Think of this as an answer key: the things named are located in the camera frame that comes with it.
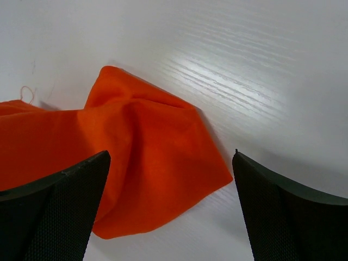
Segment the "orange t shirt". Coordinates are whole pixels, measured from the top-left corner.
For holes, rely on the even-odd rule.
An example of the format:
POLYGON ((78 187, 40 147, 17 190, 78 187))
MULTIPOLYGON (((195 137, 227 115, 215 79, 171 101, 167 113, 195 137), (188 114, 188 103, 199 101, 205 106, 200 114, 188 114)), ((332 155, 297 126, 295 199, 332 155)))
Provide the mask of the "orange t shirt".
POLYGON ((93 232, 157 229, 232 181, 193 105, 105 66, 85 107, 1 103, 1 189, 64 170, 100 151, 111 164, 93 232))

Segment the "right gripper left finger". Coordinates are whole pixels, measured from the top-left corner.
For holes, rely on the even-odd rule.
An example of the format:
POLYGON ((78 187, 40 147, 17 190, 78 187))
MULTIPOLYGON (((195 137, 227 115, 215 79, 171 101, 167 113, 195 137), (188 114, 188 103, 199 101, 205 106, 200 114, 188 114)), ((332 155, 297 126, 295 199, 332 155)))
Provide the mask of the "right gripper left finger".
POLYGON ((1 191, 1 260, 83 260, 110 161, 102 151, 1 191))

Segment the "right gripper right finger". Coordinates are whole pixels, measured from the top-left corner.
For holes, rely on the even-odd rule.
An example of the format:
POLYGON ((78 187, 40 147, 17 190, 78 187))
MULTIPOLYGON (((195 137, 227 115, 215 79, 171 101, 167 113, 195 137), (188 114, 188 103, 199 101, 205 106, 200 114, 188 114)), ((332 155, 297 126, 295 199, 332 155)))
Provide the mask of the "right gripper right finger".
POLYGON ((234 179, 254 260, 347 260, 347 199, 236 151, 234 179))

